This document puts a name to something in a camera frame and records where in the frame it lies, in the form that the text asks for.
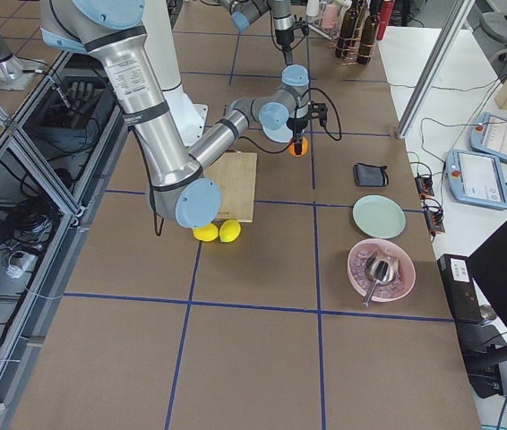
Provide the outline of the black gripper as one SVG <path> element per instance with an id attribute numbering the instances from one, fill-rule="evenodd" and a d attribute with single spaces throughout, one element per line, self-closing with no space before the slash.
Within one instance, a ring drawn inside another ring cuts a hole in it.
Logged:
<path id="1" fill-rule="evenodd" d="M 294 31 L 292 28 L 280 30 L 277 29 L 274 31 L 276 42 L 282 49 L 282 54 L 284 56 L 284 61 L 286 65 L 292 65 L 294 63 L 293 59 L 293 51 L 291 49 L 291 44 L 294 41 Z"/>
<path id="2" fill-rule="evenodd" d="M 301 155 L 303 152 L 303 133 L 308 126 L 306 118 L 294 118 L 290 117 L 287 121 L 287 127 L 292 131 L 294 136 L 292 137 L 292 148 L 295 155 Z"/>

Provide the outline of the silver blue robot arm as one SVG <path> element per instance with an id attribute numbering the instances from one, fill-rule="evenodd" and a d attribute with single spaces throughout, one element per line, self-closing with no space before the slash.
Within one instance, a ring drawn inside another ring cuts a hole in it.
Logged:
<path id="1" fill-rule="evenodd" d="M 186 146 L 171 112 L 181 79 L 166 2 L 43 1 L 40 13 L 48 46 L 101 63 L 144 156 L 151 208 L 184 228 L 201 228 L 217 217 L 222 193 L 203 171 L 252 123 L 270 133 L 307 112 L 308 72 L 289 63 L 273 94 L 232 102 Z"/>
<path id="2" fill-rule="evenodd" d="M 284 57 L 285 64 L 293 64 L 294 15 L 289 1 L 220 0 L 217 4 L 229 12 L 231 21 L 240 32 L 249 29 L 264 14 L 270 13 L 276 44 Z"/>

